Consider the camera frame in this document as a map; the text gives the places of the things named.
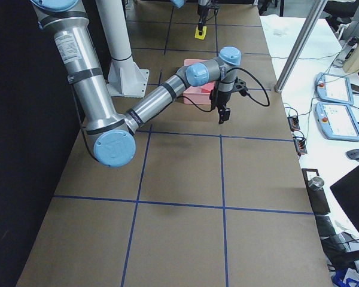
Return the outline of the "yellow foam block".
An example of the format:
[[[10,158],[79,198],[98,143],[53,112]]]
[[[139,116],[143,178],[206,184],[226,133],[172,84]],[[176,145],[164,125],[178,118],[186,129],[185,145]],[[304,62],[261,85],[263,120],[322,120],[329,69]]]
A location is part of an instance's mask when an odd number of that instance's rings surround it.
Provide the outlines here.
[[[206,31],[207,31],[206,26],[204,26],[201,30],[196,28],[194,33],[194,38],[199,40],[204,40],[206,37]]]

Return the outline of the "pink foam block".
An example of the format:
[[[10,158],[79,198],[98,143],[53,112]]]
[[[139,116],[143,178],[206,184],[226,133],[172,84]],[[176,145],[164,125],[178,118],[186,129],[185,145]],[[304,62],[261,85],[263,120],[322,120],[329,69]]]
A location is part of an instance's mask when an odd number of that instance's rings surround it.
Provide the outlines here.
[[[200,87],[202,93],[210,93],[214,89],[214,82],[204,84]]]

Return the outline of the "pink plastic bin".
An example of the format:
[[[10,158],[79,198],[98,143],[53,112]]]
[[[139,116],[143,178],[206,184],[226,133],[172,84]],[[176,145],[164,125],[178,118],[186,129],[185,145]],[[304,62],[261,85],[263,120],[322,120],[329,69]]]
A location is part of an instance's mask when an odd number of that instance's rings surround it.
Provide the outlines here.
[[[191,104],[190,100],[192,100],[197,105],[211,105],[211,101],[209,99],[210,93],[202,93],[200,87],[201,86],[191,86],[185,90],[182,95],[189,98],[189,100],[184,99],[185,104]]]

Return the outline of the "orange connector box far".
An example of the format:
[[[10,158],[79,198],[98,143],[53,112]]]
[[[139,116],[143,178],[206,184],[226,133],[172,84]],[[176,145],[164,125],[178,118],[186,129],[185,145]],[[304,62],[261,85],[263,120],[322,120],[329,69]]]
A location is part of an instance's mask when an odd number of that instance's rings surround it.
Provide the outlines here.
[[[287,117],[288,120],[288,125],[290,127],[290,130],[296,131],[296,130],[300,130],[300,125],[299,125],[299,118],[298,116],[294,115],[294,116],[289,116]]]

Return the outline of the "orange connector box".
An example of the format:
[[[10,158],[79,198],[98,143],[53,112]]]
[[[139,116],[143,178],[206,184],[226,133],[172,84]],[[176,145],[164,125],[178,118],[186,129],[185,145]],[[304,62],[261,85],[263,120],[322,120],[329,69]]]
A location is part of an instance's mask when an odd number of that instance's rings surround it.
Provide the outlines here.
[[[296,131],[296,130],[300,130],[300,125],[299,125],[299,118],[298,116],[294,115],[294,116],[289,116],[287,117],[288,120],[288,125],[290,127],[290,130]]]
[[[296,149],[296,153],[299,157],[302,155],[306,155],[307,149],[306,149],[306,138],[303,136],[293,136],[293,142]]]

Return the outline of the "orange connector box near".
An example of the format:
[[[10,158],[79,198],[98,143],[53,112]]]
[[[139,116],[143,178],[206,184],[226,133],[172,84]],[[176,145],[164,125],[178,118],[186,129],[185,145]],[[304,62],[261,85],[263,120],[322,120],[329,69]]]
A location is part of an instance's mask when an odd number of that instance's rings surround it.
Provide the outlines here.
[[[293,142],[296,149],[296,153],[299,157],[302,155],[306,155],[307,149],[306,149],[306,138],[303,136],[293,136]]]

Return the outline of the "teach pendant near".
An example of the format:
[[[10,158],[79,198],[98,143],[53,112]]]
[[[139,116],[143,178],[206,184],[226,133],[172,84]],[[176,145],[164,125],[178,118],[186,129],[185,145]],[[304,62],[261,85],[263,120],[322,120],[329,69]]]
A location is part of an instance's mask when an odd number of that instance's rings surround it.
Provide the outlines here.
[[[359,125],[349,105],[317,102],[315,115],[325,138],[359,142]]]

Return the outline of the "teach pendant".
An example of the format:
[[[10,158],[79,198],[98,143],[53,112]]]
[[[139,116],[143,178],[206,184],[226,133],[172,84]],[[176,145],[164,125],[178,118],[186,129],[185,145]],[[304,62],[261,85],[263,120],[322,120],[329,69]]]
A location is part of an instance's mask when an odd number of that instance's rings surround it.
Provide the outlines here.
[[[317,102],[315,115],[325,138],[359,142],[359,125],[349,105]]]
[[[348,77],[318,73],[315,78],[316,93],[324,102],[354,104],[351,82]]]

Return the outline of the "teach pendant far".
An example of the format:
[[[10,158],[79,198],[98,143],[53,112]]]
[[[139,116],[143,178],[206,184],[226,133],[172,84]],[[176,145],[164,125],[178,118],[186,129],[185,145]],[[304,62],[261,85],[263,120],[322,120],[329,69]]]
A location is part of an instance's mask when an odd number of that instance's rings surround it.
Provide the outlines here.
[[[354,104],[351,82],[348,77],[318,73],[315,78],[316,93],[324,102]]]

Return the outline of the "metal cup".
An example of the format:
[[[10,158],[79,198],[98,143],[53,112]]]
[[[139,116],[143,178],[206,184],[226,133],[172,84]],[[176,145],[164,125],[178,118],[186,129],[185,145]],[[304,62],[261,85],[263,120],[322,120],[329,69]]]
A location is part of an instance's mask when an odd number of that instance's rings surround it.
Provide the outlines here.
[[[314,176],[310,180],[308,180],[308,188],[312,191],[318,191],[322,189],[324,186],[324,180],[319,176]]]

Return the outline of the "black computer mouse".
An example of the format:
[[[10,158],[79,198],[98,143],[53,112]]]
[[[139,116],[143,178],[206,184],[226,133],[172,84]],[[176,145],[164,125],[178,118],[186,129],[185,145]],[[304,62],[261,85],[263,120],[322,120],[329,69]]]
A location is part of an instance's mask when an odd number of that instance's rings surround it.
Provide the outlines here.
[[[347,151],[345,155],[348,159],[359,162],[359,149],[351,149]]]

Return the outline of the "black monitor corner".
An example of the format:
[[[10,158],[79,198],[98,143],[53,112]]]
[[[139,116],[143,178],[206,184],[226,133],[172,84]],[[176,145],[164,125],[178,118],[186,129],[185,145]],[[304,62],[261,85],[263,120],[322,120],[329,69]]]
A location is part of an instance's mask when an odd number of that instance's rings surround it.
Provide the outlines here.
[[[330,187],[336,201],[359,232],[359,166]]]

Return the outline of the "white mount base plate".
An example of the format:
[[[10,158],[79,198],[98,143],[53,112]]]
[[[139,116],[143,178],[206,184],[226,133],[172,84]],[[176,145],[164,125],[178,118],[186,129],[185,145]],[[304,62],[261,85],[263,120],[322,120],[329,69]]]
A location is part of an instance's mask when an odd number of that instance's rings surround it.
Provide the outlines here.
[[[112,97],[142,98],[147,90],[150,71],[140,69],[131,59],[117,61],[112,59],[107,89]]]

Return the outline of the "aluminium frame post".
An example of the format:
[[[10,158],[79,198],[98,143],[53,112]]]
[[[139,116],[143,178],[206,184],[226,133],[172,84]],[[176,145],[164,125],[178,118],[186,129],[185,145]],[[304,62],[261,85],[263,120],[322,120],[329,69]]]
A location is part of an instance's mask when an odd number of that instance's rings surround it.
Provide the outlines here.
[[[291,49],[290,55],[275,84],[275,91],[281,93],[321,15],[328,0],[315,1]]]

